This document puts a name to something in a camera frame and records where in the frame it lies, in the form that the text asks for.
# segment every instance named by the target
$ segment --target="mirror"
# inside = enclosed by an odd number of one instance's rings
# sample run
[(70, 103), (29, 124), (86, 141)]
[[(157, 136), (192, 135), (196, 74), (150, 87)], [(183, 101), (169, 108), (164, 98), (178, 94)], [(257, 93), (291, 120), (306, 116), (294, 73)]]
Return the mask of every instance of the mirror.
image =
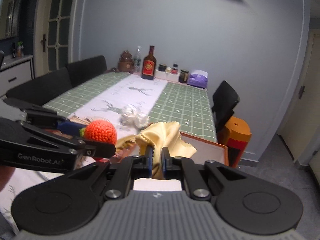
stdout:
[(0, 0), (0, 40), (18, 35), (20, 0)]

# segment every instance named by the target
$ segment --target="gray ribbed surface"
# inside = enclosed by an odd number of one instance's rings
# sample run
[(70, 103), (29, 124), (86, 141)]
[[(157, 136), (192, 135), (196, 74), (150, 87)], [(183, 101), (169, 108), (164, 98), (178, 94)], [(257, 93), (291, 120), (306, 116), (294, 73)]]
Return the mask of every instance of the gray ribbed surface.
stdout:
[(25, 231), (14, 240), (302, 240), (294, 230), (277, 236), (254, 236), (226, 224), (210, 203), (194, 201), (184, 191), (131, 191), (124, 200), (108, 201), (81, 229), (59, 236), (37, 236)]

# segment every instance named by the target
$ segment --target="door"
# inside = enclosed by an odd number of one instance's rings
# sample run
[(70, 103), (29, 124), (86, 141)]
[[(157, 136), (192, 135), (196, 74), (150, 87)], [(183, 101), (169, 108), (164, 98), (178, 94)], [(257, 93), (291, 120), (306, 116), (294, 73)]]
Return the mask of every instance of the door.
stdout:
[(310, 62), (297, 103), (281, 135), (297, 159), (320, 125), (320, 35), (314, 35)]
[(310, 163), (310, 168), (312, 169), (313, 173), (316, 176), (316, 179), (320, 183), (320, 151), (316, 153), (315, 156), (311, 159)]
[(65, 67), (73, 0), (38, 0), (35, 20), (36, 76)]

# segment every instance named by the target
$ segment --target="human hand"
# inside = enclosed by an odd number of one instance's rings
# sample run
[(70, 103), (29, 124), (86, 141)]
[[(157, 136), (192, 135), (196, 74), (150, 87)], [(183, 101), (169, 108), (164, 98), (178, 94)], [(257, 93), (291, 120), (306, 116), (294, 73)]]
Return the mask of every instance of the human hand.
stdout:
[(0, 191), (2, 191), (7, 185), (9, 179), (14, 173), (14, 167), (2, 166), (0, 165)]

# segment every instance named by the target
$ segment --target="orange stool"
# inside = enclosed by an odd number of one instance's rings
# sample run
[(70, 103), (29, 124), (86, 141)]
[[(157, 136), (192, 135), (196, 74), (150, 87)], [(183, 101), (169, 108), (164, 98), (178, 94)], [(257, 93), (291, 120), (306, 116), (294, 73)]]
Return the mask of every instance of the orange stool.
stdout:
[(229, 166), (237, 167), (251, 135), (249, 125), (244, 120), (234, 116), (218, 133), (218, 143), (228, 147)]

